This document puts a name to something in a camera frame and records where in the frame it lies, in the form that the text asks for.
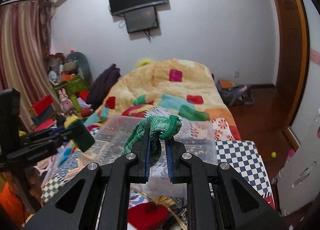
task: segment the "plastic storage container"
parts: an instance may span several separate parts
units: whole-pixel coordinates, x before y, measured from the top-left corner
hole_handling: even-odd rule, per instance
[[[95,135],[96,143],[86,153],[81,153],[79,158],[83,163],[92,162],[88,155],[100,165],[108,164],[121,156],[124,144],[134,126],[143,120],[138,117],[113,116]],[[217,164],[217,153],[214,140],[214,131],[210,122],[184,122],[175,140],[184,143],[187,152],[197,155],[203,161]],[[135,185],[149,194],[165,196],[186,197],[185,184],[171,184],[169,182],[164,141],[162,155],[156,165],[150,169],[149,182]]]

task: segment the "green box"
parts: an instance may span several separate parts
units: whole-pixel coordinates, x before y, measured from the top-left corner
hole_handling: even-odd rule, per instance
[[[71,96],[71,95],[74,95],[75,93],[89,90],[90,85],[88,81],[82,80],[81,77],[79,76],[75,76],[73,79],[69,81],[63,81],[57,86],[54,86],[54,90],[56,91],[58,96],[59,96],[59,90],[61,90],[62,88],[65,89],[66,94],[68,96]]]

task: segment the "green sponge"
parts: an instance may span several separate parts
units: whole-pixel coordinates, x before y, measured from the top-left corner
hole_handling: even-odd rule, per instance
[[[86,152],[95,143],[95,140],[81,120],[77,116],[72,115],[64,122],[64,127],[69,129],[74,126],[77,126],[78,129],[73,135],[73,141],[79,150]]]

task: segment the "dark purple jacket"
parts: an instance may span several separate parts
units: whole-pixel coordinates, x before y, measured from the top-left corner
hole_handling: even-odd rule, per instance
[[[87,96],[87,104],[91,104],[94,110],[98,109],[119,77],[120,68],[116,68],[116,64],[112,64],[93,83]]]

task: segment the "blanket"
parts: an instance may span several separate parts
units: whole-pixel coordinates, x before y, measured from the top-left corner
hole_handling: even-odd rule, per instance
[[[170,59],[133,70],[109,91],[102,105],[85,122],[89,126],[114,114],[140,116],[155,106],[190,121],[233,117],[219,96],[209,69],[197,62]]]

